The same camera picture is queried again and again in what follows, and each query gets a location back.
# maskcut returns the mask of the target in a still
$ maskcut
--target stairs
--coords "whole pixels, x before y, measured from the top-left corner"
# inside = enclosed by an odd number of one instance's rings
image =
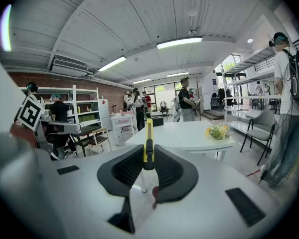
[[[214,110],[204,111],[202,115],[208,118],[209,120],[223,120],[225,118],[221,112]]]

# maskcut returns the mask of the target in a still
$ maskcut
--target red shirt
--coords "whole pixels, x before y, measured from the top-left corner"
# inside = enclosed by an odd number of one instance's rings
[[[151,99],[150,99],[150,96],[146,95],[144,98],[145,98],[146,103],[148,104],[148,108],[151,108],[151,104],[150,104]]]

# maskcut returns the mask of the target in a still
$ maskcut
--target air conditioner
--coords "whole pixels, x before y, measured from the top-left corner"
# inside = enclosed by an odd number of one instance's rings
[[[52,73],[81,77],[87,75],[88,67],[73,62],[54,59],[52,65]]]

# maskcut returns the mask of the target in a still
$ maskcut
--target black t-shirt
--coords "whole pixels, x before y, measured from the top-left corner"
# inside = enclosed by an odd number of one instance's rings
[[[68,106],[61,101],[54,103],[51,107],[51,113],[55,115],[55,121],[67,122],[66,112],[68,110]]]
[[[178,93],[179,104],[182,109],[191,109],[192,106],[184,101],[184,98],[190,99],[187,89],[181,88]]]

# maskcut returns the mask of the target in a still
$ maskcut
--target gray chair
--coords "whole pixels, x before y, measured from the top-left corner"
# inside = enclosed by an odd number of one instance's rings
[[[264,131],[254,129],[254,125],[256,127],[260,128],[260,129],[263,129],[263,130],[267,131],[268,133],[266,133]],[[266,153],[265,157],[267,157],[267,154],[268,154],[269,149],[270,149],[270,144],[271,144],[271,141],[273,139],[274,130],[275,130],[274,114],[270,110],[262,111],[261,114],[258,117],[249,120],[245,140],[244,140],[243,146],[241,147],[240,152],[243,150],[243,147],[245,145],[247,136],[250,136],[250,148],[251,148],[251,144],[253,142],[253,138],[256,138],[256,139],[259,139],[259,140],[262,140],[262,141],[267,141],[264,152],[261,155],[261,158],[259,159],[259,161],[257,163],[257,165],[259,165],[260,160],[263,158],[266,150],[267,150],[267,153]]]

